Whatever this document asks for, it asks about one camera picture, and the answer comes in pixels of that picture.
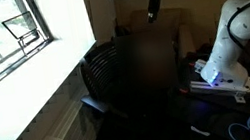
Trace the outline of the aluminium robot base mount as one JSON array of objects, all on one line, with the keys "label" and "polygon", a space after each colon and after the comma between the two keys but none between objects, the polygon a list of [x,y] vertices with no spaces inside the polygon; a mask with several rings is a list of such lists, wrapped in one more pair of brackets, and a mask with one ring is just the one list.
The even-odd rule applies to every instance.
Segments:
[{"label": "aluminium robot base mount", "polygon": [[211,77],[203,81],[191,81],[190,92],[232,96],[239,104],[245,104],[245,98],[250,97],[250,76],[244,66],[237,63],[224,73],[213,67],[210,73]]}]

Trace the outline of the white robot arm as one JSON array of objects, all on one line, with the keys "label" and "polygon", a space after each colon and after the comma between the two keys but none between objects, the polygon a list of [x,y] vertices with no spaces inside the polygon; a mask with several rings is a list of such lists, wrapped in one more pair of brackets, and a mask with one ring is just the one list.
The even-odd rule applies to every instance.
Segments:
[{"label": "white robot arm", "polygon": [[217,36],[208,61],[200,71],[212,88],[219,79],[227,87],[244,87],[250,80],[238,59],[250,40],[250,0],[227,0],[222,6]]}]

